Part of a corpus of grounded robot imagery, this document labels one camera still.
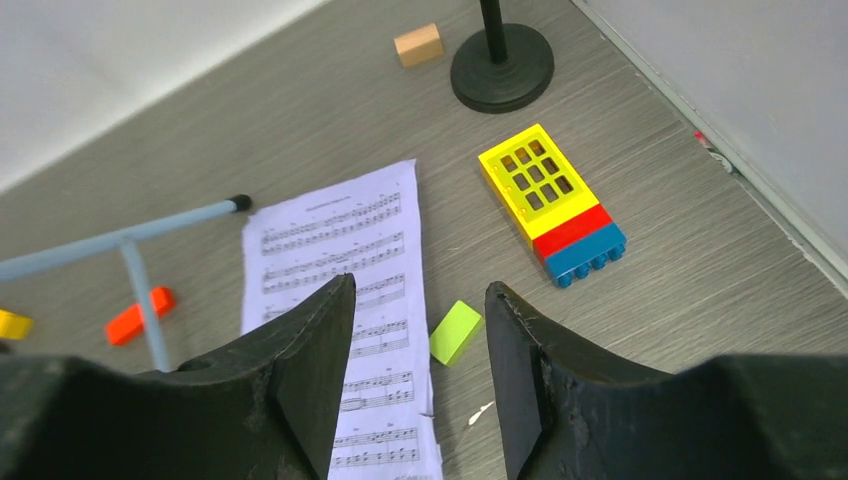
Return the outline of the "light blue music stand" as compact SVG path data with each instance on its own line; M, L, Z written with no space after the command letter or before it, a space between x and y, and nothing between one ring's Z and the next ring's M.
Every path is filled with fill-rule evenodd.
M147 345L156 370L170 372L172 365L158 317L150 298L149 278L138 243L231 213L246 212L253 199L239 194L224 201L96 235L1 262L3 283L48 271L111 250L119 250L141 308Z

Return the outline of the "sheet music page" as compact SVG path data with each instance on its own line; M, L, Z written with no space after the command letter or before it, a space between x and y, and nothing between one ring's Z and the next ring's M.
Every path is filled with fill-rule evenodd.
M243 332L345 275L329 411L332 479L439 479L416 163L404 160L258 210L242 232Z

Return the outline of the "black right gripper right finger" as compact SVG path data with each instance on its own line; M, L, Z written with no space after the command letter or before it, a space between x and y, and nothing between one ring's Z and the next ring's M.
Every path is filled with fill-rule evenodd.
M847 360L720 355L677 374L616 355L503 282L485 326L511 479L843 479Z

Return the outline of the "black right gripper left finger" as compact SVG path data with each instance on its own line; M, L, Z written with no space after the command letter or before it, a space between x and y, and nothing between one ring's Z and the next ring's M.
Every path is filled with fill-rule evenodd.
M66 355L1 358L5 479L325 479L354 288L302 305L168 373Z

